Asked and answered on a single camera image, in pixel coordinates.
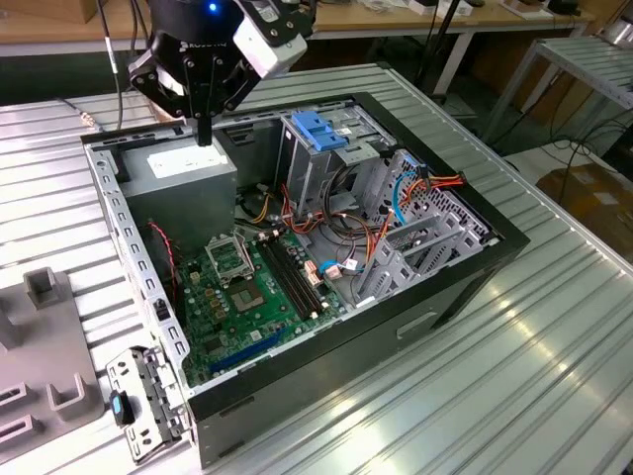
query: sticker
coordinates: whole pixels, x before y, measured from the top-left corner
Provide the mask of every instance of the sticker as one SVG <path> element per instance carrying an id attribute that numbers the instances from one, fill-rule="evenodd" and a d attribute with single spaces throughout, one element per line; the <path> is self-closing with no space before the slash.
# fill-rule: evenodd
<path id="1" fill-rule="evenodd" d="M 343 262 L 343 267 L 349 270 L 356 270 L 356 267 L 358 267 L 358 261 L 354 259 L 347 259 Z"/>
<path id="2" fill-rule="evenodd" d="M 584 171 L 574 171 L 573 173 L 576 179 L 584 185 L 591 185 L 592 183 L 595 183 L 593 177 Z"/>
<path id="3" fill-rule="evenodd" d="M 617 198 L 610 193 L 593 193 L 593 196 L 603 205 L 617 205 L 619 203 Z"/>
<path id="4" fill-rule="evenodd" d="M 153 153 L 147 158 L 147 163 L 156 178 L 165 178 L 201 168 L 227 164 L 228 160 L 225 155 L 220 155 L 213 145 L 192 145 Z"/>

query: slotted metal table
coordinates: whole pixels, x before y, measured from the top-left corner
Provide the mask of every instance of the slotted metal table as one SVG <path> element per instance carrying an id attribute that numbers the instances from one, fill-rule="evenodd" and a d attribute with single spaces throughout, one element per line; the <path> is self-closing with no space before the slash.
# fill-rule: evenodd
<path id="1" fill-rule="evenodd" d="M 619 474 L 633 457 L 633 269 L 390 69 L 264 81 L 241 109 L 371 92 L 531 239 L 452 323 L 207 473 Z M 75 100 L 116 123 L 115 96 Z M 154 122 L 125 97 L 125 127 Z M 0 285 L 69 273 L 104 400 L 105 364 L 149 344 L 78 138 L 57 102 L 0 109 Z M 135 467 L 110 412 L 1 473 L 200 473 L 186 442 Z"/>
<path id="2" fill-rule="evenodd" d="M 523 105 L 523 111 L 538 100 L 560 69 L 602 94 L 589 117 L 596 117 L 609 100 L 624 109 L 633 108 L 633 49 L 615 47 L 597 37 L 537 40 L 514 71 L 491 112 L 483 134 L 484 142 L 491 139 L 503 112 L 539 57 L 547 59 L 552 65 Z"/>

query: connector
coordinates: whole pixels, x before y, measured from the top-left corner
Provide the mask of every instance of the connector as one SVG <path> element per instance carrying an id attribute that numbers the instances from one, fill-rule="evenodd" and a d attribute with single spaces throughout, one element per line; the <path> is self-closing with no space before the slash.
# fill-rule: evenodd
<path id="1" fill-rule="evenodd" d="M 325 270 L 325 275 L 329 278 L 329 280 L 340 279 L 343 276 L 343 274 L 340 273 L 340 269 L 337 265 L 327 267 L 327 269 Z"/>

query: wooden table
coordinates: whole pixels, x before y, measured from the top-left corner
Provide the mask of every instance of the wooden table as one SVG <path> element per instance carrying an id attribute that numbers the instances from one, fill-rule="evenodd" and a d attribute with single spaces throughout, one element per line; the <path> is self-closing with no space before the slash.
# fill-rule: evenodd
<path id="1" fill-rule="evenodd" d="M 149 23 L 145 2 L 138 3 Z M 105 13 L 114 49 L 128 49 L 132 36 L 132 16 L 128 0 L 110 0 L 105 6 Z M 319 5 L 312 40 L 426 35 L 431 19 L 431 15 L 420 16 L 403 8 L 376 13 L 355 2 L 350 5 Z M 582 13 L 578 17 L 556 16 L 554 19 L 523 20 L 505 10 L 496 0 L 488 0 L 483 8 L 474 9 L 471 16 L 453 19 L 448 33 L 458 34 L 459 38 L 434 92 L 446 92 L 475 33 L 571 30 L 571 36 L 579 36 L 592 20 L 593 15 L 589 13 Z M 440 23 L 441 19 L 438 19 L 435 30 Z M 105 50 L 103 31 L 97 17 L 85 25 L 77 25 L 9 12 L 7 18 L 0 20 L 0 56 L 102 50 Z"/>

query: gray plastic part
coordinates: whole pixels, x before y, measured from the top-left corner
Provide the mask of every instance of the gray plastic part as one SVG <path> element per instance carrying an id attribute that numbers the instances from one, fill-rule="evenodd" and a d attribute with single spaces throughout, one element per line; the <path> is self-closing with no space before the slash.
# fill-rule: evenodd
<path id="1" fill-rule="evenodd" d="M 35 398 L 35 394 L 24 383 L 0 390 L 0 414 L 24 406 Z"/>
<path id="2" fill-rule="evenodd" d="M 61 289 L 50 267 L 24 274 L 24 286 L 31 302 L 38 310 L 61 301 Z"/>
<path id="3" fill-rule="evenodd" d="M 42 425 L 30 414 L 0 426 L 0 453 L 32 440 L 42 432 Z"/>
<path id="4" fill-rule="evenodd" d="M 0 353 L 2 464 L 94 421 L 105 406 L 64 273 L 29 272 L 0 289 L 0 303 L 3 345 L 16 341 L 10 332 L 20 338 Z"/>
<path id="5" fill-rule="evenodd" d="M 2 307 L 2 299 L 0 299 L 0 346 L 5 351 L 9 351 L 20 346 L 22 336 L 18 328 L 11 323 L 7 314 L 3 312 Z"/>
<path id="6" fill-rule="evenodd" d="M 72 394 L 72 391 L 61 394 L 52 384 L 46 385 L 50 410 L 57 413 L 63 421 L 71 421 L 85 414 L 95 403 L 94 391 L 86 387 L 79 373 L 74 374 L 74 380 L 76 394 Z"/>

